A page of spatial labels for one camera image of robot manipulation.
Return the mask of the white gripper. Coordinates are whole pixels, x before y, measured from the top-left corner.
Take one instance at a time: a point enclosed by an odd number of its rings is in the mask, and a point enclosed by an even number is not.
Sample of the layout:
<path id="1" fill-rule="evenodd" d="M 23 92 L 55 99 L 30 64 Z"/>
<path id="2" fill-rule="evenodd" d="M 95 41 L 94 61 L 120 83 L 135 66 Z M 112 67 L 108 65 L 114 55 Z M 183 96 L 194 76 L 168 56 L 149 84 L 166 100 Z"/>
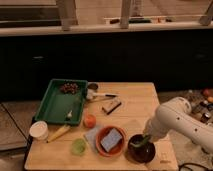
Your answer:
<path id="1" fill-rule="evenodd" d="M 150 135 L 151 142 L 157 142 L 167 136 L 169 128 L 163 125 L 156 117 L 151 117 L 147 120 L 143 133 Z"/>

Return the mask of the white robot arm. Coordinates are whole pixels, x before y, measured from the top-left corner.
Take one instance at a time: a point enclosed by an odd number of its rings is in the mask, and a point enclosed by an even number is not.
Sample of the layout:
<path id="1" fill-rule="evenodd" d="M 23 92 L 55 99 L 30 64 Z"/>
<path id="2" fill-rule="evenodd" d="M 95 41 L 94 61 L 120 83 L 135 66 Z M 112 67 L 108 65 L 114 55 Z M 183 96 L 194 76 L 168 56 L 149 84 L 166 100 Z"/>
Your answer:
<path id="1" fill-rule="evenodd" d="M 167 136 L 170 130 L 191 139 L 208 153 L 213 154 L 213 126 L 202 123 L 190 116 L 192 107 L 182 97 L 172 98 L 160 104 L 145 124 L 143 133 L 156 142 Z"/>

